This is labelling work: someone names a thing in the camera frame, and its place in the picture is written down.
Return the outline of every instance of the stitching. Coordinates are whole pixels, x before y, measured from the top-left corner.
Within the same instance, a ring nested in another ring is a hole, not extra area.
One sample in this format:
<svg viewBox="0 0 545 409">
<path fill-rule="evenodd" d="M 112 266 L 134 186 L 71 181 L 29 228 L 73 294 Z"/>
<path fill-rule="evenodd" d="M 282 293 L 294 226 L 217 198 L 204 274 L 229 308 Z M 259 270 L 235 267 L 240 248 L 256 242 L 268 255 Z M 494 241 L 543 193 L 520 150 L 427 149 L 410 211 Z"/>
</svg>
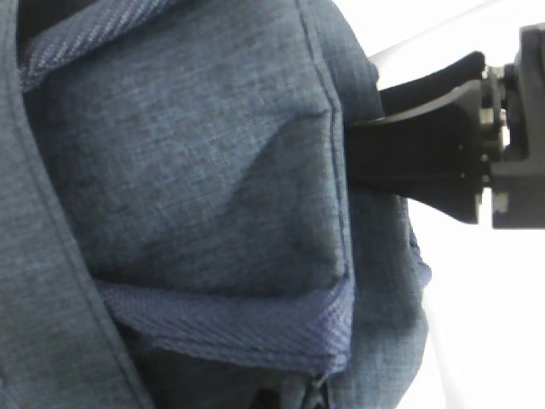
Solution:
<svg viewBox="0 0 545 409">
<path fill-rule="evenodd" d="M 338 164 L 338 161 L 336 159 L 336 148 L 335 148 L 335 130 L 334 130 L 334 126 L 335 126 L 335 113 L 336 113 L 336 109 L 335 109 L 335 103 L 334 103 L 334 98 L 333 96 L 331 96 L 330 92 L 328 91 L 328 88 L 326 87 L 325 85 L 325 78 L 324 78 L 324 74 L 322 73 L 322 71 L 320 70 L 317 62 L 316 62 L 316 59 L 315 59 L 315 50 L 314 50 L 314 47 L 313 47 L 313 42 L 311 41 L 310 39 L 310 35 L 309 35 L 309 29 L 308 29 L 308 24 L 306 23 L 305 21 L 305 18 L 303 17 L 303 13 L 302 13 L 302 10 L 301 10 L 301 0 L 295 0 L 295 6 L 297 7 L 297 10 L 299 11 L 299 17 L 300 17 L 300 20 L 301 20 L 301 26 L 302 26 L 302 29 L 303 29 L 303 32 L 304 32 L 304 35 L 305 35 L 305 42 L 307 43 L 307 49 L 308 49 L 308 54 L 309 54 L 309 57 L 311 59 L 311 61 L 313 62 L 313 65 L 314 65 L 314 70 L 316 71 L 316 74 L 318 76 L 318 80 L 320 82 L 320 85 L 322 87 L 322 90 L 325 94 L 325 97 L 327 98 L 327 101 L 330 105 L 330 149 L 331 149 L 331 162 L 333 163 L 333 172 L 334 172 L 334 177 L 335 177 L 335 191 L 336 191 L 336 197 L 337 197 L 337 204 L 338 204 L 338 211 L 337 211 L 337 218 L 339 220 L 339 228 L 340 228 L 340 233 L 341 233 L 341 248 L 342 248 L 342 255 L 343 255 L 343 259 L 344 259 L 344 274 L 346 276 L 346 274 L 348 273 L 348 251 L 347 251 L 347 243 L 346 243 L 346 239 L 345 239 L 345 226 L 344 226 L 344 220 L 342 219 L 342 196 L 341 196 L 341 189 L 340 189 L 340 183 L 339 183 L 339 180 L 341 179 L 340 178 L 340 175 L 339 175 L 339 164 Z"/>
<path fill-rule="evenodd" d="M 335 288 L 335 292 L 330 292 L 328 294 L 328 298 L 331 298 L 327 305 L 327 309 L 334 308 L 335 300 L 340 297 L 340 295 L 343 292 L 346 292 L 345 286 L 349 285 L 349 282 L 346 280 L 346 277 L 344 280 L 342 280 Z M 175 352 L 178 352 L 180 354 L 190 354 L 195 357 L 201 357 L 206 359 L 220 359 L 232 362 L 235 365 L 241 365 L 239 362 L 232 361 L 232 356 L 230 359 L 226 360 L 226 356 L 235 354 L 237 357 L 243 356 L 243 359 L 250 359 L 254 362 L 263 360 L 263 361 L 271 361 L 273 358 L 276 360 L 277 368 L 283 367 L 284 369 L 297 369 L 300 366 L 294 366 L 294 367 L 286 367 L 290 364 L 286 364 L 286 360 L 289 360 L 289 362 L 294 362 L 295 360 L 302 361 L 302 360 L 311 360 L 312 363 L 308 363 L 308 365 L 311 365 L 313 369 L 320 367 L 324 371 L 330 371 L 330 372 L 336 372 L 337 367 L 344 366 L 346 361 L 346 356 L 344 355 L 344 351 L 339 351 L 338 349 L 332 350 L 330 352 L 324 353 L 324 354 L 309 354 L 306 351 L 300 351 L 297 353 L 290 352 L 288 350 L 280 350 L 280 349 L 272 349 L 271 347 L 260 347 L 259 349 L 253 349 L 245 346 L 236 346 L 231 345 L 229 342 L 225 343 L 219 343 L 217 341 L 207 341 L 200 340 L 198 342 L 192 341 L 191 338 L 187 339 L 185 337 L 177 337 L 175 335 L 155 335 L 153 332 L 145 332 L 140 325 L 135 324 L 135 320 L 128 317 L 128 315 L 123 312 L 121 314 L 116 314 L 116 308 L 113 306 L 115 302 L 112 300 L 111 297 L 109 297 L 106 293 L 102 293 L 103 299 L 105 301 L 106 306 L 112 311 L 113 318 L 123 325 L 126 325 L 133 330 L 139 332 L 141 335 L 143 335 L 146 340 L 155 345 L 158 348 L 163 349 L 169 349 Z M 195 324 L 196 328 L 202 329 L 203 325 L 202 323 L 199 323 L 198 321 L 193 321 L 193 324 Z M 216 351 L 214 354 L 211 353 L 203 353 L 202 347 L 210 347 L 210 348 L 217 348 L 221 351 Z M 260 357 L 255 357 L 255 354 L 262 354 Z"/>
<path fill-rule="evenodd" d="M 8 17 L 11 16 L 11 15 L 16 14 L 15 9 L 16 9 L 16 4 L 18 2 L 16 2 L 15 0 L 12 0 L 11 3 L 12 3 L 12 5 L 11 5 L 11 7 L 9 9 L 9 12 L 7 13 Z M 7 22 L 6 27 L 11 25 L 11 21 L 6 20 L 6 22 Z M 3 41 L 3 44 L 2 44 L 2 49 L 5 50 L 5 49 L 8 48 L 8 37 L 9 36 L 7 35 L 7 29 L 2 34 L 3 34 L 3 37 L 4 37 L 4 41 Z M 62 239 L 62 235 L 60 233 L 60 227 L 58 226 L 57 221 L 55 220 L 55 217 L 53 216 L 53 211 L 50 208 L 49 202 L 47 200 L 47 194 L 44 192 L 44 189 L 43 189 L 42 185 L 40 184 L 40 181 L 38 180 L 37 173 L 39 173 L 39 170 L 35 169 L 34 166 L 32 165 L 32 161 L 30 160 L 30 153 L 28 152 L 26 144 L 23 142 L 23 131 L 20 128 L 20 124 L 19 124 L 20 118 L 19 118 L 18 115 L 15 114 L 16 111 L 15 111 L 15 107 L 14 107 L 14 98 L 12 97 L 12 95 L 15 94 L 16 90 L 12 89 L 13 85 L 12 85 L 12 82 L 10 81 L 10 79 L 12 77 L 10 75 L 10 71 L 12 71 L 12 70 L 9 69 L 9 62 L 11 61 L 11 59 L 10 58 L 5 58 L 3 60 L 4 60 L 3 75 L 6 78 L 6 87 L 5 87 L 5 89 L 6 89 L 7 95 L 8 95 L 9 113 L 11 114 L 12 118 L 14 119 L 14 121 L 13 121 L 14 124 L 13 124 L 12 128 L 15 131 L 15 134 L 17 135 L 17 141 L 18 141 L 18 143 L 19 143 L 19 145 L 20 145 L 20 147 L 22 149 L 22 152 L 24 154 L 26 168 L 28 169 L 28 172 L 29 172 L 29 174 L 31 176 L 32 183 L 33 183 L 33 185 L 34 185 L 34 187 L 35 187 L 35 189 L 36 189 L 36 191 L 37 191 L 37 193 L 38 193 L 38 195 L 39 195 L 39 197 L 41 199 L 43 208 L 46 210 L 49 222 L 53 226 L 53 229 L 54 229 L 54 232 L 55 232 L 55 237 L 58 240 L 60 248 L 62 249 L 66 264 L 69 267 L 69 269 L 70 269 L 70 271 L 72 273 L 72 276 L 76 279 L 75 281 L 77 282 L 77 286 L 79 287 L 81 292 L 84 294 L 84 299 L 85 299 L 85 302 L 88 305 L 88 309 L 89 309 L 91 315 L 93 316 L 93 318 L 95 319 L 96 324 L 99 326 L 100 332 L 102 332 L 102 335 L 106 340 L 106 345 L 110 349 L 110 352 L 113 355 L 114 361 L 116 362 L 119 370 L 123 374 L 123 378 L 124 378 L 125 382 L 127 383 L 127 385 L 129 386 L 129 389 L 132 391 L 133 395 L 135 396 L 135 399 L 138 401 L 139 406 L 141 408 L 148 408 L 149 406 L 144 403 L 145 398 L 143 396 L 141 396 L 141 394 L 138 393 L 138 391 L 136 391 L 133 383 L 130 382 L 127 370 L 124 368 L 124 366 L 121 364 L 121 362 L 120 362 L 120 360 L 118 358 L 118 354 L 116 353 L 116 349 L 112 344 L 112 340 L 108 336 L 108 333 L 107 333 L 106 329 L 104 328 L 103 323 L 99 319 L 99 312 L 96 311 L 93 302 L 89 299 L 89 294 L 84 288 L 85 285 L 82 282 L 82 277 L 80 277 L 80 274 L 77 272 L 77 268 L 75 266 L 74 260 L 71 258 L 70 252 L 66 248 L 66 245 L 65 245 L 65 243 L 64 243 L 64 241 Z"/>
</svg>

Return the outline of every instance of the metal bolt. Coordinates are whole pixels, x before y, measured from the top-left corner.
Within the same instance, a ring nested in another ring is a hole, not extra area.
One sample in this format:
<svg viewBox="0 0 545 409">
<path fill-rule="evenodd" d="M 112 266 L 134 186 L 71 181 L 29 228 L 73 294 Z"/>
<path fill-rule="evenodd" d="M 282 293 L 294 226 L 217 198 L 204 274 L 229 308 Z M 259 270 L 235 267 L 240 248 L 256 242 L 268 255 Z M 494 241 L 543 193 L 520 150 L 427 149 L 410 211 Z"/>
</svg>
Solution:
<svg viewBox="0 0 545 409">
<path fill-rule="evenodd" d="M 488 126 L 494 124 L 494 110 L 492 108 L 484 108 L 480 110 L 481 125 Z"/>
<path fill-rule="evenodd" d="M 494 212 L 505 214 L 509 212 L 509 193 L 499 192 L 494 193 L 492 200 L 492 205 L 494 207 Z"/>
<path fill-rule="evenodd" d="M 500 111 L 500 123 L 502 124 L 502 126 L 508 125 L 508 112 L 503 108 Z"/>
</svg>

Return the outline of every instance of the white surface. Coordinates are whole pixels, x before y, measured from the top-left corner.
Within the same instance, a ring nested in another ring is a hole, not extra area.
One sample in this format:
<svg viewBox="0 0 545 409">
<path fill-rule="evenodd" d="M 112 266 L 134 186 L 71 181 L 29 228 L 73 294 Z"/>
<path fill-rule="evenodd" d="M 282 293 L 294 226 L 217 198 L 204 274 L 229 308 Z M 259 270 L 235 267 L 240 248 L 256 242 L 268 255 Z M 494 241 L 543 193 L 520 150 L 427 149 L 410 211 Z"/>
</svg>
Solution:
<svg viewBox="0 0 545 409">
<path fill-rule="evenodd" d="M 466 14 L 464 7 L 482 2 L 337 3 L 364 50 L 374 55 L 380 88 L 426 75 L 476 49 L 490 65 L 513 62 L 519 28 L 545 22 L 543 1 L 496 0 Z M 423 15 L 424 3 L 435 15 Z M 459 19 L 391 47 L 440 24 L 458 6 Z M 432 342 L 399 409 L 440 409 L 445 402 L 448 409 L 545 408 L 545 232 L 493 231 L 490 209 L 487 192 L 481 225 L 468 226 L 423 204 L 410 205 L 433 270 L 425 301 Z"/>
</svg>

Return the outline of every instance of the denim-textured fabric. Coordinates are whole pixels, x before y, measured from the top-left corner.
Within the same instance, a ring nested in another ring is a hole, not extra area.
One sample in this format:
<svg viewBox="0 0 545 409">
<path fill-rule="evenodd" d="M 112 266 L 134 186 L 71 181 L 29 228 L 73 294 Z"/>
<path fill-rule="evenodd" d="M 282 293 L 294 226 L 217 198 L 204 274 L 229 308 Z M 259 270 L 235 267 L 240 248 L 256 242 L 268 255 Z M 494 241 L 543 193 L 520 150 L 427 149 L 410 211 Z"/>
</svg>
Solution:
<svg viewBox="0 0 545 409">
<path fill-rule="evenodd" d="M 0 1 L 0 406 L 153 409 L 26 122 L 17 3 Z"/>
<path fill-rule="evenodd" d="M 329 0 L 182 2 L 26 97 L 159 407 L 248 407 L 349 348 L 333 406 L 406 390 L 426 328 L 404 201 L 351 189 L 348 208 L 344 175 L 342 126 L 382 115 L 375 83 Z"/>
<path fill-rule="evenodd" d="M 92 274 L 124 284 L 105 293 L 119 322 L 200 358 L 338 372 L 353 310 L 341 110 L 295 3 L 235 5 L 182 3 L 52 74 L 27 99 L 37 143 Z"/>
<path fill-rule="evenodd" d="M 102 0 L 40 33 L 25 46 L 20 76 L 24 91 L 48 74 L 163 13 L 176 0 Z"/>
</svg>

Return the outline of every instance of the black plastic part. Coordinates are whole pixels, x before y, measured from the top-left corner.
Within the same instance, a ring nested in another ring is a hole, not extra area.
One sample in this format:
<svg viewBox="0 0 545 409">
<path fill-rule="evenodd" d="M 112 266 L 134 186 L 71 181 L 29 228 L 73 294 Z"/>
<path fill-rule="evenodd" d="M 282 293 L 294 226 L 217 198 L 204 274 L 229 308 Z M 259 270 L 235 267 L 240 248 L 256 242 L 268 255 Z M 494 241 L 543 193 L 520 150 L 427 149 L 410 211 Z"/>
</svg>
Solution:
<svg viewBox="0 0 545 409">
<path fill-rule="evenodd" d="M 250 409 L 280 409 L 280 393 L 272 389 L 260 389 Z"/>
<path fill-rule="evenodd" d="M 481 81 L 471 80 L 419 107 L 347 129 L 348 181 L 476 223 L 483 189 L 481 105 Z"/>
<path fill-rule="evenodd" d="M 386 116 L 424 105 L 448 94 L 472 79 L 480 80 L 485 69 L 485 56 L 473 52 L 441 71 L 381 91 Z"/>
<path fill-rule="evenodd" d="M 491 167 L 492 190 L 504 202 L 493 225 L 545 228 L 545 25 L 521 29 L 520 52 L 509 70 L 506 75 L 514 78 L 506 105 L 514 154 L 507 158 L 513 161 Z M 522 160 L 514 161 L 517 155 Z"/>
<path fill-rule="evenodd" d="M 491 162 L 497 162 L 502 158 L 502 121 L 500 113 L 502 110 L 502 86 L 492 68 L 488 69 L 486 79 L 481 82 L 484 109 L 491 109 L 493 122 L 481 124 L 481 139 L 484 154 Z"/>
</svg>

